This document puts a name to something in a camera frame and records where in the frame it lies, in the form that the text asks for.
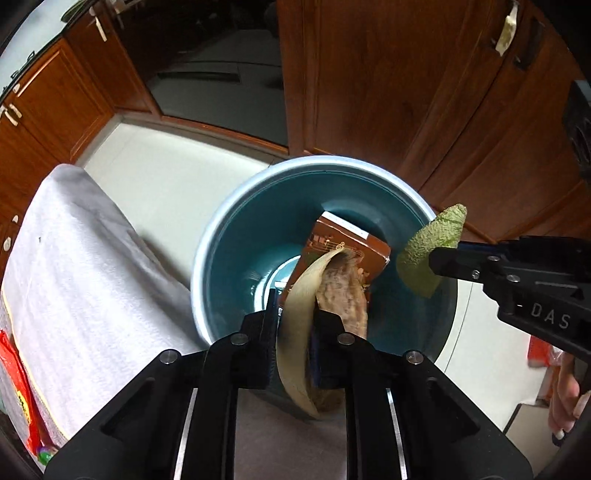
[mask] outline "yellow label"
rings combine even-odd
[[[27,404],[27,401],[25,400],[24,395],[20,392],[20,390],[17,390],[17,397],[18,397],[18,401],[21,403],[22,412],[25,414],[25,418],[27,419],[27,423],[30,425],[31,424],[31,412],[29,411],[29,405]]]

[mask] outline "cabinet handle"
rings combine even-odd
[[[14,126],[18,125],[18,122],[10,116],[10,113],[8,113],[8,110],[4,110],[4,115],[6,115],[6,118],[8,118],[10,120],[11,124],[13,124]]]
[[[103,30],[103,25],[100,23],[99,17],[95,17],[95,25],[96,29],[99,31],[100,37],[103,41],[107,41],[107,35],[105,34],[105,30]]]
[[[537,18],[532,17],[530,39],[525,46],[523,54],[516,56],[513,60],[513,64],[520,70],[526,71],[538,56],[545,28],[546,27],[542,22]]]
[[[513,8],[511,8],[511,13],[505,17],[505,25],[503,26],[503,31],[501,32],[501,36],[499,40],[496,42],[495,50],[499,52],[499,55],[502,57],[511,42],[513,42],[513,38],[515,38],[515,32],[517,31],[517,10],[519,8],[519,3],[513,2]]]
[[[13,104],[9,104],[8,108],[10,108],[10,110],[12,110],[14,113],[16,113],[17,117],[22,118],[22,113],[18,111],[18,108],[15,107]]]

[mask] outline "screw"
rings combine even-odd
[[[408,352],[405,357],[407,362],[409,364],[413,364],[413,365],[419,365],[423,363],[423,360],[425,360],[425,357],[423,357],[423,354],[421,352],[417,352],[416,350],[411,350],[410,352]]]
[[[341,345],[351,345],[355,341],[355,337],[350,333],[341,333],[337,338]]]
[[[160,354],[160,361],[166,365],[173,364],[178,359],[178,352],[176,350],[165,350]]]
[[[230,337],[232,345],[246,345],[248,343],[248,335],[245,333],[235,333]]]

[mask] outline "brown box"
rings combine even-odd
[[[339,245],[353,250],[359,256],[359,268],[363,269],[363,275],[366,278],[363,283],[364,288],[367,288],[390,262],[390,247],[387,243],[330,212],[324,212],[316,220],[301,252],[301,257],[281,293],[279,298],[281,306],[285,303],[291,287],[306,268]]]

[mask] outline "blue trash can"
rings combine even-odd
[[[398,278],[395,257],[434,218],[429,205],[395,175],[344,157],[297,158],[272,166],[238,187],[214,214],[197,249],[191,303],[208,343],[239,329],[262,310],[268,290],[295,267],[324,212],[384,240],[391,261],[371,285],[368,340],[384,352],[424,352],[435,361],[456,310],[457,282],[444,279],[430,299]]]

